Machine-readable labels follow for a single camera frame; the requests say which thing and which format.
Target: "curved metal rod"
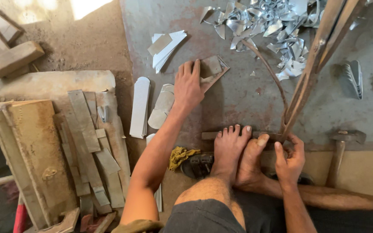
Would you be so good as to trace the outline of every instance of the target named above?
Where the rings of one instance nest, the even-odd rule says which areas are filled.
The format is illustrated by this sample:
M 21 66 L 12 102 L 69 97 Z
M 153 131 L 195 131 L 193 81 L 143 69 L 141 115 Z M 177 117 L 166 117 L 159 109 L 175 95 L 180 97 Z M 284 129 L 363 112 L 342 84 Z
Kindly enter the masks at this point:
M 284 113 L 287 112 L 287 108 L 288 108 L 288 105 L 287 105 L 287 100 L 286 100 L 286 96 L 284 95 L 284 90 L 283 88 L 281 87 L 281 84 L 280 84 L 280 80 L 278 80 L 276 74 L 274 73 L 272 67 L 267 63 L 267 61 L 264 59 L 264 57 L 262 56 L 262 54 L 260 53 L 260 51 L 258 49 L 256 49 L 253 45 L 251 45 L 250 43 L 248 43 L 247 41 L 245 41 L 244 39 L 241 40 L 241 42 L 247 47 L 247 48 L 250 48 L 259 58 L 260 60 L 264 63 L 264 65 L 266 66 L 267 70 L 269 71 L 270 75 L 272 76 L 274 82 L 277 84 L 277 87 L 278 89 L 280 90 L 280 94 L 281 94 L 281 98 L 283 99 L 283 105 L 284 105 Z

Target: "leg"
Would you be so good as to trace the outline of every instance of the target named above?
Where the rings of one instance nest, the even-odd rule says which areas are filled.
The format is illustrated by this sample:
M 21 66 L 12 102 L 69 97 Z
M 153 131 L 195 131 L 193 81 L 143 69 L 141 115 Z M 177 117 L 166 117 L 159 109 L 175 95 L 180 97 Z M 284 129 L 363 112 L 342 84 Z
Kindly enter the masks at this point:
M 196 183 L 184 191 L 175 205 L 190 201 L 215 199 L 231 210 L 238 223 L 245 228 L 241 208 L 232 199 L 231 186 L 235 182 L 238 161 L 242 150 L 251 137 L 251 127 L 246 126 L 239 136 L 240 126 L 230 126 L 220 132 L 215 139 L 214 165 L 210 177 Z
M 261 172 L 260 157 L 266 146 L 268 135 L 252 139 L 244 150 L 235 188 L 283 198 L 278 181 Z M 373 210 L 373 196 L 319 186 L 299 185 L 300 195 L 305 204 L 332 210 Z

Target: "rag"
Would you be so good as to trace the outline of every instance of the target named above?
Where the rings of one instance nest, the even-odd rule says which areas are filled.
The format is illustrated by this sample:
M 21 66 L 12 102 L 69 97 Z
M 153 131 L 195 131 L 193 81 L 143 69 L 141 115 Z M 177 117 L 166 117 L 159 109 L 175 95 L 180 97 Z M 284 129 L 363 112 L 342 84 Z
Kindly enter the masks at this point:
M 171 157 L 169 158 L 168 170 L 174 172 L 179 167 L 179 165 L 181 165 L 181 163 L 185 161 L 189 156 L 199 153 L 201 153 L 201 150 L 187 151 L 185 147 L 175 147 L 175 149 L 173 149 L 171 152 Z

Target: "bare foot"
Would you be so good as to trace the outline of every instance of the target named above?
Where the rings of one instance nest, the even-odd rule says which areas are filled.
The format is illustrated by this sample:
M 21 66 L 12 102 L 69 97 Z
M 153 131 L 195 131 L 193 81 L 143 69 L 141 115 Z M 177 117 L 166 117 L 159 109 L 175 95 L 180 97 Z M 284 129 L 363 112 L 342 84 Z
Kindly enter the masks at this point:
M 241 190 L 251 190 L 263 184 L 267 178 L 261 171 L 261 154 L 269 140 L 268 134 L 260 135 L 258 139 L 251 139 L 241 156 L 237 169 L 234 187 Z
M 235 182 L 241 152 L 251 137 L 251 126 L 245 126 L 241 136 L 239 134 L 240 125 L 230 126 L 220 131 L 214 142 L 214 164 L 210 174 L 231 185 Z

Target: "hand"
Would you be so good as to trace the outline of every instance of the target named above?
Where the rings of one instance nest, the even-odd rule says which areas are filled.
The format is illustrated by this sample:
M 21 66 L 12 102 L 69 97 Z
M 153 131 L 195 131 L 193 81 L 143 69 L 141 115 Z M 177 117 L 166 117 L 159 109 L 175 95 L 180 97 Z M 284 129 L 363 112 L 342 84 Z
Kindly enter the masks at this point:
M 276 173 L 283 192 L 297 188 L 297 181 L 305 164 L 305 146 L 302 140 L 290 133 L 287 140 L 294 144 L 294 150 L 284 147 L 280 142 L 274 144 L 276 151 Z
M 200 68 L 199 59 L 187 61 L 178 68 L 175 77 L 175 103 L 186 114 L 189 114 L 204 99 L 204 92 L 200 88 Z

